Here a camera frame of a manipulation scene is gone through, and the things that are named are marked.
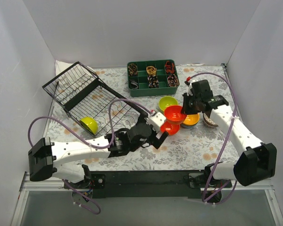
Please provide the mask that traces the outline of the yellow orange bowl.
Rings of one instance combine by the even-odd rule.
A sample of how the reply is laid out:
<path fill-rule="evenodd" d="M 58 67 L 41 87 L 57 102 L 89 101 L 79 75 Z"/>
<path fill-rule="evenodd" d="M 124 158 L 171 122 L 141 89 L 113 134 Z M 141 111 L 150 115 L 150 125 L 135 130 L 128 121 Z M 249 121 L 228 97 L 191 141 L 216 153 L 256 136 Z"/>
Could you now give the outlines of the yellow orange bowl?
<path fill-rule="evenodd" d="M 186 116 L 185 120 L 183 121 L 183 125 L 184 126 L 194 126 L 196 125 L 200 120 L 200 114 L 197 113 L 197 114 L 189 114 Z"/>

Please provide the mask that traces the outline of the red orange bowl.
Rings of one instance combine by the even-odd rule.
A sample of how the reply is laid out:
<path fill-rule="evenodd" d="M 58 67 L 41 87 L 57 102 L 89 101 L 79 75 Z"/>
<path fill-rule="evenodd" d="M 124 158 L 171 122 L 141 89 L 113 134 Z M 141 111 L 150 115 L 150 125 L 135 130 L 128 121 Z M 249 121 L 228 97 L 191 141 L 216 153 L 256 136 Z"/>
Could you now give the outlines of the red orange bowl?
<path fill-rule="evenodd" d="M 164 116 L 166 120 L 174 125 L 180 125 L 184 122 L 187 117 L 187 114 L 182 113 L 182 106 L 180 105 L 172 105 L 167 107 L 164 110 Z"/>

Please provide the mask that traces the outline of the brown lattice patterned bowl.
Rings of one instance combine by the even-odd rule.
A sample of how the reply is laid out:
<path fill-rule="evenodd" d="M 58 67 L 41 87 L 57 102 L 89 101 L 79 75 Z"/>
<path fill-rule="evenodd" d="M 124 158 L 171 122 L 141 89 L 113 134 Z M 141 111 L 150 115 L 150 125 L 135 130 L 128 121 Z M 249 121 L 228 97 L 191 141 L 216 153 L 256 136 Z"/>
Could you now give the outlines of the brown lattice patterned bowl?
<path fill-rule="evenodd" d="M 218 127 L 218 125 L 213 120 L 211 120 L 205 113 L 203 113 L 203 120 L 207 125 L 211 127 Z"/>

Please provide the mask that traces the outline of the blue bowl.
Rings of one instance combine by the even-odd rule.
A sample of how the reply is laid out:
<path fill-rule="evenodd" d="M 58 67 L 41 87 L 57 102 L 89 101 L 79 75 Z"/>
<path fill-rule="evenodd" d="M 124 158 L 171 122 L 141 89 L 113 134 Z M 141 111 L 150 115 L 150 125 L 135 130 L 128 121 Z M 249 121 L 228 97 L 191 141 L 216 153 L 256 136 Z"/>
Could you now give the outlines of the blue bowl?
<path fill-rule="evenodd" d="M 185 129 L 191 129 L 191 128 L 195 127 L 196 125 L 195 124 L 194 125 L 187 125 L 187 124 L 182 123 L 180 126 L 182 128 L 185 128 Z"/>

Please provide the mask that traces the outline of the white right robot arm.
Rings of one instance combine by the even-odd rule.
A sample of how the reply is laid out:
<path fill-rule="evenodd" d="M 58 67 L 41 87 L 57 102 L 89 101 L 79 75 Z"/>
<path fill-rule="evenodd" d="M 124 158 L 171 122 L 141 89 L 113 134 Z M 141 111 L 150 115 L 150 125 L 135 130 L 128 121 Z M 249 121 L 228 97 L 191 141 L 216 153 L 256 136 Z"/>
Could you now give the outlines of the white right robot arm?
<path fill-rule="evenodd" d="M 235 147 L 239 159 L 234 163 L 219 162 L 205 168 L 204 182 L 215 187 L 221 180 L 236 180 L 243 186 L 275 175 L 277 149 L 253 135 L 241 120 L 233 116 L 228 101 L 214 96 L 207 80 L 187 80 L 188 91 L 183 94 L 184 114 L 205 113 L 216 123 Z"/>

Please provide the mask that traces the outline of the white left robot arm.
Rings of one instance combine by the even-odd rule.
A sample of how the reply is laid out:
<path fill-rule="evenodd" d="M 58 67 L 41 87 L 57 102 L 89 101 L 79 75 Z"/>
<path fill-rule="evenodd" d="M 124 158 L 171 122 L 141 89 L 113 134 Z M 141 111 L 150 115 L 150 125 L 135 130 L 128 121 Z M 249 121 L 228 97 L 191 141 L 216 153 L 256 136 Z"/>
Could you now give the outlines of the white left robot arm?
<path fill-rule="evenodd" d="M 138 123 L 131 129 L 118 129 L 111 134 L 80 142 L 52 142 L 49 137 L 43 137 L 28 152 L 29 178 L 39 182 L 54 177 L 87 188 L 91 173 L 87 166 L 76 164 L 77 161 L 125 156 L 144 144 L 158 149 L 168 137 L 167 132 L 157 137 L 161 126 Z"/>

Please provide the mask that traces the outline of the floral patterned table mat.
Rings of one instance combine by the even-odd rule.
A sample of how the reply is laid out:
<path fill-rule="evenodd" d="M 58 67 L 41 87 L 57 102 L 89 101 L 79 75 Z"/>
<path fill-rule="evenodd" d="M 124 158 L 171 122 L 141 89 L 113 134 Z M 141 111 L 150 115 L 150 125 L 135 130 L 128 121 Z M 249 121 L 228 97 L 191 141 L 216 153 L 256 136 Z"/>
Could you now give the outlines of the floral patterned table mat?
<path fill-rule="evenodd" d="M 147 109 L 159 110 L 158 102 L 162 96 L 154 97 L 131 97 L 128 88 L 127 72 L 125 67 L 118 68 L 96 68 L 96 74 L 112 89 L 123 95 L 125 98 L 132 99 Z M 184 80 L 198 73 L 216 73 L 223 77 L 225 71 L 222 66 L 215 65 L 183 65 L 177 66 L 180 87 L 173 96 L 182 105 L 182 94 L 186 91 Z M 222 95 L 234 108 L 232 95 L 227 84 L 220 78 L 204 74 L 199 75 L 196 80 L 207 79 L 214 95 Z M 55 101 L 52 103 L 50 116 L 62 121 L 71 130 L 84 139 L 93 138 L 76 122 L 68 118 L 63 109 Z M 55 121 L 50 120 L 45 130 L 44 137 L 50 137 L 52 141 L 58 142 L 80 142 L 67 129 Z M 149 146 L 139 148 L 135 152 L 130 152 L 126 156 L 113 157 L 108 159 L 90 158 L 77 161 L 86 164 L 91 170 L 201 170 L 208 164 L 214 163 L 222 148 L 225 134 L 219 127 L 211 127 L 203 120 L 200 113 L 200 120 L 191 129 L 180 128 L 173 136 L 169 136 L 159 149 Z M 239 159 L 233 144 L 228 141 L 221 161 L 231 163 Z"/>

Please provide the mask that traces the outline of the pink floral rolled band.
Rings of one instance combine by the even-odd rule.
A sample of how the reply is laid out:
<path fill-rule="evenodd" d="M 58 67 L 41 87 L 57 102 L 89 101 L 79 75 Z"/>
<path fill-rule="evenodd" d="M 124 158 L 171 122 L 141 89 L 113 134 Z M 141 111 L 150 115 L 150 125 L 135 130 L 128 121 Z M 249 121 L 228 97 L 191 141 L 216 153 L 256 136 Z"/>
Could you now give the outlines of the pink floral rolled band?
<path fill-rule="evenodd" d="M 175 74 L 169 74 L 167 76 L 167 83 L 169 87 L 178 87 L 179 86 L 179 80 Z"/>

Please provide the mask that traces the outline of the orange black rolled band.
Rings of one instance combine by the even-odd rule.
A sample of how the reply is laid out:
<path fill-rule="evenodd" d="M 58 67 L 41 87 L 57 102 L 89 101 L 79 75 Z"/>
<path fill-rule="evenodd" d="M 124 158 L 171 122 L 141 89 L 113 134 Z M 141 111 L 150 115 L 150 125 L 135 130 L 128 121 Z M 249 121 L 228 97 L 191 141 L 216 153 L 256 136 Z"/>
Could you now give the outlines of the orange black rolled band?
<path fill-rule="evenodd" d="M 175 73 L 175 64 L 171 60 L 167 60 L 165 62 L 165 71 L 167 74 L 174 74 Z"/>

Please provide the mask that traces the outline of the green compartment tray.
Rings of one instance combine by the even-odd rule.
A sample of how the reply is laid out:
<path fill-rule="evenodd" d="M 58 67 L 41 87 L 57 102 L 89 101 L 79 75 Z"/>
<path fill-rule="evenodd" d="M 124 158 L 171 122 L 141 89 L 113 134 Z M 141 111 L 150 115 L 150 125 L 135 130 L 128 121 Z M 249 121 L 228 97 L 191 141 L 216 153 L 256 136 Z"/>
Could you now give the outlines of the green compartment tray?
<path fill-rule="evenodd" d="M 127 79 L 132 97 L 174 95 L 180 85 L 172 59 L 129 62 Z"/>

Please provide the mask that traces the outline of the small lime green bowl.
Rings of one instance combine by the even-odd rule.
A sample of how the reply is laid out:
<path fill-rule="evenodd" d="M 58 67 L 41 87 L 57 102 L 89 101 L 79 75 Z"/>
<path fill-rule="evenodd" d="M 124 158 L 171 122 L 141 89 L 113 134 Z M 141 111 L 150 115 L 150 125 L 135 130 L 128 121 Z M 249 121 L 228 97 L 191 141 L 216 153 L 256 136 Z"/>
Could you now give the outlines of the small lime green bowl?
<path fill-rule="evenodd" d="M 92 117 L 84 117 L 79 120 L 81 125 L 93 135 L 98 132 L 98 124 Z"/>

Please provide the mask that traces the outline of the grey white item in tray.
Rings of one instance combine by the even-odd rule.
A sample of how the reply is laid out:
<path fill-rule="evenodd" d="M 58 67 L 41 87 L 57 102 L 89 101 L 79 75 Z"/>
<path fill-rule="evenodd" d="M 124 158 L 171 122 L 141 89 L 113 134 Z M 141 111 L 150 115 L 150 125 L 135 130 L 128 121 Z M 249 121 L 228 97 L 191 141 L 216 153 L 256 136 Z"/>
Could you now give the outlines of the grey white item in tray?
<path fill-rule="evenodd" d="M 139 84 L 135 80 L 129 80 L 128 83 L 129 83 L 129 89 L 138 89 L 139 88 Z"/>

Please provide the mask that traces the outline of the yellow rolled band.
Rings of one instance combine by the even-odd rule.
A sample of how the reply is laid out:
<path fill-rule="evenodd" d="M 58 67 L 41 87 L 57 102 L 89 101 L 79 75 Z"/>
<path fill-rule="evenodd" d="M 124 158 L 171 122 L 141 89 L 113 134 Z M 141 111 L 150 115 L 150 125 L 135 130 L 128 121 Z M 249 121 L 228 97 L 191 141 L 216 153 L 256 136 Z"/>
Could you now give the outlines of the yellow rolled band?
<path fill-rule="evenodd" d="M 157 71 L 157 69 L 154 66 L 147 66 L 146 67 L 147 74 L 153 75 L 153 74 L 156 74 L 156 71 Z"/>

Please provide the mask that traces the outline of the black base bar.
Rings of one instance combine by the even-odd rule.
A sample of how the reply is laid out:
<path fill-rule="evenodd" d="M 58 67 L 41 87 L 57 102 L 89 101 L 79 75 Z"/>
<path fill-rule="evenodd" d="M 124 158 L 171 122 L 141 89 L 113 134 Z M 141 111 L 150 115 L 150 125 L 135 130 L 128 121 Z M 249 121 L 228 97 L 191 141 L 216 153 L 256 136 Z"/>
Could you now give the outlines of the black base bar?
<path fill-rule="evenodd" d="M 207 178 L 203 170 L 92 171 L 75 189 L 92 190 L 94 199 L 124 197 L 201 198 Z"/>

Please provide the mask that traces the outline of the brown spotted rolled band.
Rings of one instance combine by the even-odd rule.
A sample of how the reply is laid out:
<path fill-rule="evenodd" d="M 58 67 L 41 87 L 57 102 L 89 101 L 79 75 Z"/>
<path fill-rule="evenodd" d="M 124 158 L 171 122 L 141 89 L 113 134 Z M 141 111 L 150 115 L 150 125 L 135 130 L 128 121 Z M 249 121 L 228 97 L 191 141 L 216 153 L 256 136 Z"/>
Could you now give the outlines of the brown spotted rolled band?
<path fill-rule="evenodd" d="M 129 76 L 137 76 L 137 74 L 138 74 L 137 64 L 130 63 L 128 65 L 127 69 L 128 69 L 128 75 Z"/>

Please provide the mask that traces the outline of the white cloth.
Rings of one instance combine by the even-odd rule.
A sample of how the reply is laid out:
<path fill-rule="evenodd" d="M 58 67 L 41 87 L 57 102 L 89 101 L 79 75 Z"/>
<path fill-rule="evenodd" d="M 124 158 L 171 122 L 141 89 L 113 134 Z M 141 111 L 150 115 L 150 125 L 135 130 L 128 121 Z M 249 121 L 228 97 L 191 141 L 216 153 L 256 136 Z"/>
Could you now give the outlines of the white cloth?
<path fill-rule="evenodd" d="M 89 67 L 85 66 L 83 63 L 77 61 L 75 63 L 65 63 L 56 60 L 55 62 L 56 70 L 56 81 L 77 81 L 82 80 L 85 76 L 87 79 L 96 79 L 98 75 L 95 71 Z"/>

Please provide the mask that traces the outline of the aluminium frame rail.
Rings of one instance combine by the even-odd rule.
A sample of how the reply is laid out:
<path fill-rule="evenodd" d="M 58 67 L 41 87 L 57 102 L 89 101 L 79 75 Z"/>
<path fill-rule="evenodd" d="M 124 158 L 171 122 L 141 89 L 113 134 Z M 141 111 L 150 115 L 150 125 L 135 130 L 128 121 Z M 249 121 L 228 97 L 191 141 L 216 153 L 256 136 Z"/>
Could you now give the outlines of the aluminium frame rail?
<path fill-rule="evenodd" d="M 270 180 L 227 187 L 222 204 L 201 201 L 193 171 L 99 171 L 92 201 L 50 179 L 25 176 L 14 226 L 283 226 Z"/>

